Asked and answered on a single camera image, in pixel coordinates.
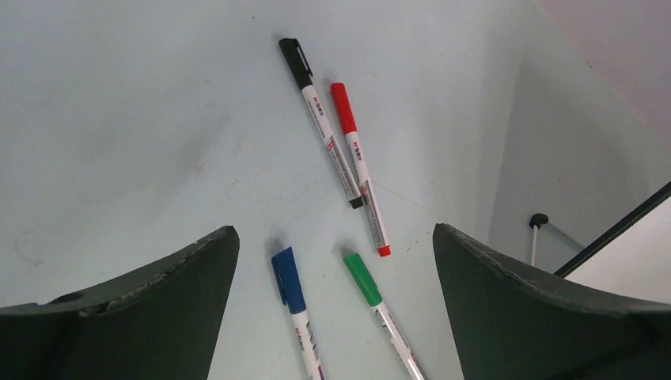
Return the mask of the blue whiteboard marker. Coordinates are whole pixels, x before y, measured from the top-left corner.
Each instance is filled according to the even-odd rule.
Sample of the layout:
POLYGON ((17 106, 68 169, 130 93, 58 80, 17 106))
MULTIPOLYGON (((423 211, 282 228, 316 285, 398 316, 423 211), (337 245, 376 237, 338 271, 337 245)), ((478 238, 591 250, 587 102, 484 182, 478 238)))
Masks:
POLYGON ((291 247, 271 257, 282 304, 290 313, 308 379, 325 380, 317 342, 310 323, 298 268, 291 247))

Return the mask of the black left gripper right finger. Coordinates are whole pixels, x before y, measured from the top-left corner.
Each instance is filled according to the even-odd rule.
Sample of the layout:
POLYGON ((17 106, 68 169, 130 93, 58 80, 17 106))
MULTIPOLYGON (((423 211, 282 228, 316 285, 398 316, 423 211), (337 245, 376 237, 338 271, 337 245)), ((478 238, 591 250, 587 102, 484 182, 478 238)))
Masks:
POLYGON ((448 224, 433 247, 466 379, 669 378, 669 305, 573 283, 448 224))

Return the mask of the small black framed whiteboard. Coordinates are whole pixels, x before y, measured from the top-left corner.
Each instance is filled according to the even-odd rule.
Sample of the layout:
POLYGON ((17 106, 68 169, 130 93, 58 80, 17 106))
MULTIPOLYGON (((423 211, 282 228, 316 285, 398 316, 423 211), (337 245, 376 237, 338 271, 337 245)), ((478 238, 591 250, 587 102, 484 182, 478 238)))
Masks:
POLYGON ((670 303, 670 184, 560 269, 557 276, 615 295, 670 303))

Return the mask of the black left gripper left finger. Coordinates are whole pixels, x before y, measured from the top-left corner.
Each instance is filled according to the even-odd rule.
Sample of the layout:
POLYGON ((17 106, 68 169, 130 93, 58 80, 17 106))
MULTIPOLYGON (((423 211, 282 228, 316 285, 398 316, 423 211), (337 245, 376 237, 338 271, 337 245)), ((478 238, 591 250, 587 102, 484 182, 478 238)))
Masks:
POLYGON ((207 378, 239 249, 223 226, 114 279, 2 308, 2 378, 207 378))

